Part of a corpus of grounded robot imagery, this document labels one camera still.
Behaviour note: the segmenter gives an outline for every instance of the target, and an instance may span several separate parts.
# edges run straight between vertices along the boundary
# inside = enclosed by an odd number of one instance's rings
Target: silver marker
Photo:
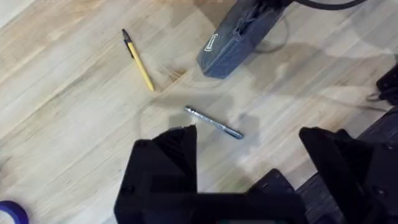
[[[207,117],[206,115],[203,115],[203,114],[199,113],[198,111],[196,111],[195,109],[193,109],[193,108],[191,108],[189,106],[186,106],[184,108],[184,110],[189,112],[189,113],[191,113],[191,114],[193,114],[193,115],[195,115],[195,116],[197,116],[198,118],[200,118],[200,119],[202,119],[204,121],[207,121],[208,123],[216,126],[216,128],[224,131],[225,133],[229,134],[230,136],[232,136],[232,137],[234,137],[236,139],[242,139],[244,137],[243,134],[239,133],[238,131],[235,131],[235,130],[233,130],[233,129],[231,129],[231,128],[223,125],[223,124],[220,124],[219,122]]]

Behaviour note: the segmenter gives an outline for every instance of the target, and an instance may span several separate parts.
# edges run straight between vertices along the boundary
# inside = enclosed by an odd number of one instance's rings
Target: yellow pencil
[[[130,38],[129,34],[126,32],[125,29],[123,29],[122,32],[123,32],[123,36],[124,36],[124,43],[127,45],[127,48],[129,49],[133,59],[136,61],[138,69],[141,72],[141,75],[144,78],[145,82],[147,83],[147,86],[148,86],[149,90],[150,91],[155,91],[154,84],[150,80],[150,77],[149,77],[149,75],[147,73],[147,70],[145,69],[144,64],[142,63],[136,48],[132,44],[132,41],[131,41],[131,38]]]

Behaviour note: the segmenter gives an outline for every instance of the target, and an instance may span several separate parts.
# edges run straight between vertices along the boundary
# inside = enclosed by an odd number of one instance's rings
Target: wooden floor
[[[193,123],[201,191],[243,192],[273,167],[298,187],[315,172],[301,127],[357,136],[389,109],[366,95],[395,64],[398,1],[340,12],[294,3],[229,78],[205,78],[195,57],[233,4],[1,0],[0,200],[21,203],[32,223],[116,223],[113,205],[134,141]],[[245,138],[192,118],[185,105]]]

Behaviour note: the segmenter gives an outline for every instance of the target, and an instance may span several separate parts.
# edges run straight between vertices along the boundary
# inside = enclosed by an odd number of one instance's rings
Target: gray bag
[[[291,1],[238,0],[197,57],[203,74],[226,78],[254,51]]]

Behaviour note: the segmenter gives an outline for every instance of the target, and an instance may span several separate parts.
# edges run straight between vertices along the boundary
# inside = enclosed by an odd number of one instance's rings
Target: blue tape roll
[[[0,211],[6,212],[12,217],[15,224],[29,224],[29,219],[25,210],[15,202],[3,201],[0,202]]]

